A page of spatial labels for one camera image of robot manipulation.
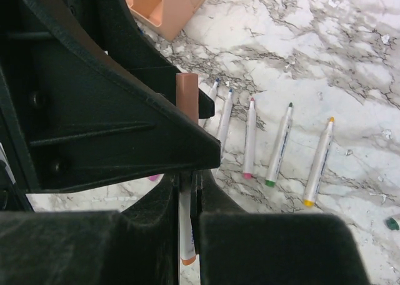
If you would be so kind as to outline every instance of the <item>peach plastic container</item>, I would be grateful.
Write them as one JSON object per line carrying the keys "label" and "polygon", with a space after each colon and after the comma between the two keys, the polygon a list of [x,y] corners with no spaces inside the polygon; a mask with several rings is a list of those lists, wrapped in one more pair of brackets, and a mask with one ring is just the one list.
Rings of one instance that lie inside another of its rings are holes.
{"label": "peach plastic container", "polygon": [[172,41],[205,0],[126,0],[132,15]]}

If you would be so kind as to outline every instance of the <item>marker cap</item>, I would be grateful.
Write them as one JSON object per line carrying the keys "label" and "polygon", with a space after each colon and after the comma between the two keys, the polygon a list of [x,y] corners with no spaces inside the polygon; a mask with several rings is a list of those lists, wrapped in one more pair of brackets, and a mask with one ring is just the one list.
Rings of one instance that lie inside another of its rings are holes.
{"label": "marker cap", "polygon": [[160,176],[159,174],[155,174],[155,175],[149,176],[149,177],[147,177],[147,178],[148,178],[150,181],[154,182],[154,181],[157,181],[157,179],[158,179],[159,176]]}
{"label": "marker cap", "polygon": [[182,260],[183,265],[188,266],[188,265],[192,264],[194,261],[196,261],[196,256],[194,256],[188,260],[184,260],[181,258],[181,260]]}
{"label": "marker cap", "polygon": [[306,207],[313,207],[314,206],[314,202],[311,202],[311,201],[308,201],[308,200],[304,200],[303,201],[303,204],[306,206]]}
{"label": "marker cap", "polygon": [[400,230],[398,222],[393,217],[389,217],[387,220],[385,220],[385,223],[386,226],[392,231]]}
{"label": "marker cap", "polygon": [[270,180],[265,180],[265,185],[268,187],[274,187],[276,182],[270,181]]}
{"label": "marker cap", "polygon": [[199,76],[176,74],[176,107],[196,124],[199,123]]}

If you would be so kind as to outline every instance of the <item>black plastic bracket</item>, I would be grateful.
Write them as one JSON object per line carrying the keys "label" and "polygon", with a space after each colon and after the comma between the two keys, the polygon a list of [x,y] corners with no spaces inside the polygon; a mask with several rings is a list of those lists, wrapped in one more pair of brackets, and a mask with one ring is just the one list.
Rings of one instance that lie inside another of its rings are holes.
{"label": "black plastic bracket", "polygon": [[204,213],[200,229],[202,285],[370,285],[334,216]]}
{"label": "black plastic bracket", "polygon": [[62,0],[0,4],[0,136],[21,190],[73,192],[219,166],[219,141],[107,56]]}
{"label": "black plastic bracket", "polygon": [[246,213],[215,182],[211,170],[194,171],[191,180],[191,222],[196,253],[201,250],[202,213]]}
{"label": "black plastic bracket", "polygon": [[[92,39],[124,69],[176,105],[180,70],[148,41],[125,0],[63,0]],[[214,116],[214,102],[199,90],[199,118]]]}

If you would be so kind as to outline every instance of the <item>marker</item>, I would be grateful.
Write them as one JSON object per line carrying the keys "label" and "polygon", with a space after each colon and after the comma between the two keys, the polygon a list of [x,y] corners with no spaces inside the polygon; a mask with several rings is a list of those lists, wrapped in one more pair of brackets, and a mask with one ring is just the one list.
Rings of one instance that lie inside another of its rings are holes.
{"label": "marker", "polygon": [[254,152],[256,150],[256,108],[254,98],[250,100],[249,111],[247,112],[246,145],[244,147],[243,176],[251,179],[254,169]]}
{"label": "marker", "polygon": [[279,125],[271,160],[269,160],[267,176],[265,179],[265,185],[269,187],[274,187],[276,180],[278,179],[283,154],[285,153],[286,143],[288,143],[289,139],[290,128],[292,127],[292,111],[293,103],[291,102],[287,108],[286,115],[282,118],[281,124]]}
{"label": "marker", "polygon": [[[217,92],[218,92],[218,84],[219,84],[219,78],[216,78],[214,84],[212,85],[212,88],[208,92],[208,96],[210,99],[212,99],[213,102],[215,102],[215,98],[217,97]],[[204,124],[206,123],[207,119],[200,119],[199,120],[199,126],[204,127]]]}
{"label": "marker", "polygon": [[232,88],[229,90],[227,94],[227,98],[225,99],[224,108],[222,109],[222,115],[219,120],[219,126],[217,131],[217,139],[221,142],[221,157],[223,155],[226,136],[228,136],[229,129],[229,119],[231,118],[233,99],[232,99]]}
{"label": "marker", "polygon": [[158,177],[160,176],[160,174],[155,174],[153,176],[149,176],[147,177],[150,181],[154,182],[158,180]]}
{"label": "marker", "polygon": [[[191,73],[176,74],[176,106],[194,123],[199,123],[199,76]],[[190,219],[191,182],[181,181],[179,189],[179,252],[183,265],[196,260],[193,229]]]}
{"label": "marker", "polygon": [[319,139],[317,151],[312,162],[310,175],[306,190],[304,191],[303,203],[307,207],[313,207],[317,199],[319,185],[324,173],[326,159],[328,158],[329,148],[331,147],[333,138],[333,122],[334,118],[331,117],[326,129],[321,134]]}
{"label": "marker", "polygon": [[1,142],[0,142],[0,160],[6,164],[5,169],[8,174],[8,177],[10,178],[11,182],[13,184],[15,184],[16,183],[15,177],[14,177],[13,172],[11,171],[10,165],[8,164],[7,156],[6,156],[6,153],[4,152],[3,145]]}

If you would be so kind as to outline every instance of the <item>pink marker cap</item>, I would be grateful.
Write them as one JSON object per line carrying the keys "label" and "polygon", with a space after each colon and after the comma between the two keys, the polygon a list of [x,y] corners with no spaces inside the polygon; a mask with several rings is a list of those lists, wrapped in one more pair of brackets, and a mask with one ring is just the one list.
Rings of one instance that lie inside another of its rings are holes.
{"label": "pink marker cap", "polygon": [[150,181],[154,182],[154,181],[157,181],[157,179],[158,179],[159,176],[160,176],[159,174],[155,174],[155,175],[149,176],[149,177],[147,177],[147,178],[148,178]]}

